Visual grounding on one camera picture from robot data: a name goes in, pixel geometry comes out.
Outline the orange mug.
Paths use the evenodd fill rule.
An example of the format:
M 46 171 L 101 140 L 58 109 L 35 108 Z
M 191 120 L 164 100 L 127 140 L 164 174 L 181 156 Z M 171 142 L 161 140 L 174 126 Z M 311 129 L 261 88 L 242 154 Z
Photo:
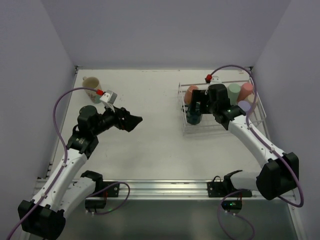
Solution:
M 189 105 L 192 101 L 192 94 L 194 90 L 198 90 L 199 88 L 196 85 L 190 85 L 184 94 L 184 103 Z

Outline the dark green mug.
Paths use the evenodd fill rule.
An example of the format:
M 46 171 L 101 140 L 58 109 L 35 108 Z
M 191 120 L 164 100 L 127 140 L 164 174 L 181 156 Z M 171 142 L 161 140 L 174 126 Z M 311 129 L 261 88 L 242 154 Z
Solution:
M 186 115 L 186 122 L 190 125 L 198 125 L 202 121 L 202 113 L 200 111 L 201 104 L 199 102 L 195 103 L 195 106 L 189 106 L 185 104 L 182 107 L 182 111 Z

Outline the lavender cup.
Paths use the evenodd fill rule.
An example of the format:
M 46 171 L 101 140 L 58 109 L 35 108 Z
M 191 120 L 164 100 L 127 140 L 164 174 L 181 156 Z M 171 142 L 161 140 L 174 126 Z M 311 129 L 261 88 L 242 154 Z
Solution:
M 251 104 L 245 100 L 239 101 L 237 105 L 246 113 L 248 113 L 251 109 Z

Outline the cream and mint floral mug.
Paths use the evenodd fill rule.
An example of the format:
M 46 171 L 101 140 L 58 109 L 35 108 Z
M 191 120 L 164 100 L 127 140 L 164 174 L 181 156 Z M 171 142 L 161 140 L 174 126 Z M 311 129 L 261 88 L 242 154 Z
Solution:
M 101 102 L 100 98 L 104 94 L 104 91 L 102 90 L 102 87 L 98 78 L 93 76 L 91 77 L 84 76 L 82 78 L 82 87 L 85 88 L 86 94 L 94 104 L 99 104 Z

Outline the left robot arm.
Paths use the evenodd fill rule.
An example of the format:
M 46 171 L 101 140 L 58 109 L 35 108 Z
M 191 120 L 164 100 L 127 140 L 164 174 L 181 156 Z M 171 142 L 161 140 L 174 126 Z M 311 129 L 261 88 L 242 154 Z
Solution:
M 123 107 L 106 108 L 104 113 L 92 105 L 82 107 L 59 165 L 32 200 L 23 200 L 18 206 L 23 231 L 56 240 L 74 209 L 86 197 L 103 192 L 103 177 L 97 172 L 86 171 L 72 184 L 97 147 L 98 135 L 112 127 L 131 132 L 142 120 Z

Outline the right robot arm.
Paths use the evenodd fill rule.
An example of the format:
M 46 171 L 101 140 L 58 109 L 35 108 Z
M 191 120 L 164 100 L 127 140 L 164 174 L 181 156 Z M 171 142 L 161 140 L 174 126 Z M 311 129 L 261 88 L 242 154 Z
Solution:
M 251 152 L 261 171 L 236 170 L 226 174 L 212 188 L 223 195 L 238 190 L 258 191 L 267 200 L 298 187 L 299 158 L 293 152 L 286 153 L 271 143 L 237 105 L 231 105 L 227 88 L 212 84 L 206 90 L 193 90 L 188 111 L 211 114 L 217 123 L 236 136 Z

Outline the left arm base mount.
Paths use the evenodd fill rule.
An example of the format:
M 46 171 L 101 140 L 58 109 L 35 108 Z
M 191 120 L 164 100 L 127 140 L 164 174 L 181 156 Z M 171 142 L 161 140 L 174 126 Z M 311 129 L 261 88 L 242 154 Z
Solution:
M 119 195 L 120 183 L 118 181 L 101 181 L 95 183 L 94 192 L 87 197 L 117 198 Z

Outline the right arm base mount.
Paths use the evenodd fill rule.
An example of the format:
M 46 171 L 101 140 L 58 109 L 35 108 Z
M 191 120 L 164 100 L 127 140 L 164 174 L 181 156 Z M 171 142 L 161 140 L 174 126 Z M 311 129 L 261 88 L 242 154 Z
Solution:
M 231 193 L 235 193 L 237 189 L 233 186 L 231 182 L 231 177 L 236 174 L 242 172 L 242 170 L 236 170 L 228 173 L 223 178 L 216 175 L 212 181 L 208 181 L 207 184 L 207 192 L 209 198 L 223 198 Z

